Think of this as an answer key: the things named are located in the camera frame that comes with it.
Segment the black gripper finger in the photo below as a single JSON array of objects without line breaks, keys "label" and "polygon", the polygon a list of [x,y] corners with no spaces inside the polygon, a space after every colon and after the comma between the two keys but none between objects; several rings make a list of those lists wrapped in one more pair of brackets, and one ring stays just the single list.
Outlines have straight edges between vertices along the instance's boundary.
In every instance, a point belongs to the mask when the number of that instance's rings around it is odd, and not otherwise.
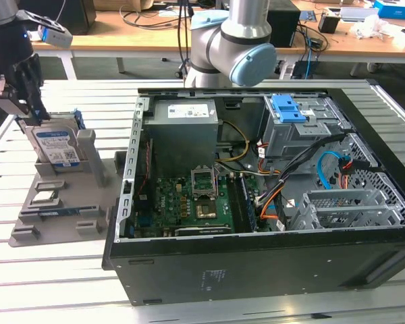
[{"label": "black gripper finger", "polygon": [[29,114],[37,122],[50,120],[50,115],[41,99],[44,78],[38,54],[33,54],[27,60],[15,64],[13,70],[18,95],[20,100],[25,102]]}]

